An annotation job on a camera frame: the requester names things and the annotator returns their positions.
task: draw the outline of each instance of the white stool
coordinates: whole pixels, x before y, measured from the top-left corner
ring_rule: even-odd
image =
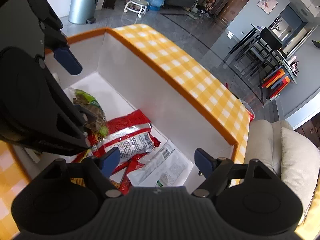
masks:
[[[135,4],[135,5],[140,6],[140,10],[136,11],[134,9],[128,8],[129,4]],[[127,12],[128,10],[135,12],[138,14],[138,18],[141,18],[142,15],[145,15],[146,10],[147,10],[147,6],[148,6],[148,2],[145,0],[129,0],[129,2],[127,2],[127,4],[124,7],[124,12]]]

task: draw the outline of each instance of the sofa cushion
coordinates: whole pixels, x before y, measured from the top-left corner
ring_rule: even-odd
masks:
[[[293,131],[293,129],[286,120],[274,122],[271,125],[273,128],[272,168],[274,172],[280,177],[282,158],[281,127],[285,127],[291,131]]]
[[[251,159],[259,159],[270,170],[272,169],[273,129],[266,120],[258,120],[250,123],[247,149],[244,164]]]
[[[302,202],[301,223],[307,214],[316,188],[320,155],[316,146],[303,135],[285,127],[281,128],[281,135],[281,180]]]

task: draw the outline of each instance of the snack bag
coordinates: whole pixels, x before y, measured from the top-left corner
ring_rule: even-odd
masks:
[[[249,106],[249,104],[246,101],[244,101],[242,99],[239,99],[239,100],[244,105],[245,109],[247,110],[249,117],[250,117],[250,122],[252,122],[253,119],[255,119],[255,117],[256,117],[252,108]]]
[[[86,151],[83,151],[77,155],[77,157],[72,161],[73,163],[80,163],[85,158],[93,156],[91,149],[88,149]]]
[[[120,183],[110,179],[110,182],[113,184],[113,186],[115,186],[116,188],[119,188],[120,187]]]
[[[118,166],[115,168],[115,170],[112,172],[111,175],[116,174],[117,172],[119,172],[119,171],[123,170],[124,168],[128,167],[128,166],[129,166],[129,163],[130,163],[131,161],[136,161],[136,162],[137,162],[138,160],[140,160],[140,159],[141,159],[144,155],[146,155],[146,154],[147,154],[147,153],[136,154],[136,155],[133,156],[130,160],[128,160],[128,161],[126,161],[126,162],[118,165]]]
[[[194,163],[168,140],[141,169],[127,174],[133,186],[172,187],[182,186],[187,180]]]
[[[123,179],[120,183],[120,187],[119,190],[121,191],[121,193],[123,195],[127,195],[127,193],[129,192],[130,187],[132,186],[131,182],[129,181],[129,178],[127,176],[127,174],[131,171],[135,171],[137,169],[140,169],[144,166],[144,164],[139,163],[137,161],[130,161],[129,166],[127,167]]]
[[[97,116],[97,120],[86,124],[86,127],[91,130],[92,136],[94,136],[97,141],[102,140],[108,134],[108,127],[106,126],[106,116],[98,101],[83,90],[71,90],[74,95],[73,104],[81,105]]]
[[[141,110],[107,122],[109,134],[102,141],[88,139],[92,145],[93,155],[100,157],[113,147],[120,150],[120,163],[126,162],[136,154],[151,152],[159,147],[160,142],[150,135],[151,121]]]

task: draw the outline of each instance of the orange edge trim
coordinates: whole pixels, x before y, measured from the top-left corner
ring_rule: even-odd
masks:
[[[156,71],[159,76],[166,80],[180,95],[182,95],[217,131],[223,136],[223,138],[228,142],[229,145],[234,145],[231,159],[234,161],[236,153],[238,152],[239,142],[234,139],[227,129],[221,125],[195,98],[192,97],[182,86],[177,84],[177,82],[169,76],[162,68],[160,68],[156,63],[154,63],[150,58],[148,58],[142,51],[137,47],[127,41],[120,34],[115,32],[109,27],[96,29],[93,31],[88,31],[85,33],[80,33],[76,36],[68,37],[68,44],[73,44],[85,39],[89,39],[95,36],[103,35],[105,33],[110,34],[116,40],[120,41],[124,46],[126,46],[130,51],[132,51],[137,57],[149,65],[154,71]],[[51,50],[46,50],[45,54],[52,52]]]
[[[86,39],[90,39],[90,38],[93,38],[96,36],[103,35],[103,34],[105,34],[105,32],[106,32],[106,28],[100,28],[100,29],[95,29],[95,30],[88,31],[85,33],[80,33],[75,36],[67,37],[66,39],[67,39],[68,44],[70,45],[70,44],[76,43],[78,41],[82,41],[82,40],[86,40]],[[47,55],[49,53],[52,53],[51,49],[44,50],[45,55]]]

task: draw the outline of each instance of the gray tile floor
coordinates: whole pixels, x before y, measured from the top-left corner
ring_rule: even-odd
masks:
[[[245,100],[253,109],[256,119],[266,119],[270,122],[278,120],[274,102],[262,100],[259,85],[259,75],[248,80],[243,75],[243,69],[251,62],[244,57],[236,62],[236,53],[228,54],[237,43],[230,39],[225,31],[225,25],[219,19],[202,17],[193,20],[185,15],[182,8],[166,8],[159,12],[148,11],[141,19],[133,12],[124,13],[124,1],[117,0],[114,10],[102,9],[96,11],[94,24],[74,25],[67,17],[61,18],[64,25],[62,31],[66,36],[109,26],[111,28],[130,24],[144,23],[190,54],[203,67],[208,69],[224,85],[227,83],[231,92]]]

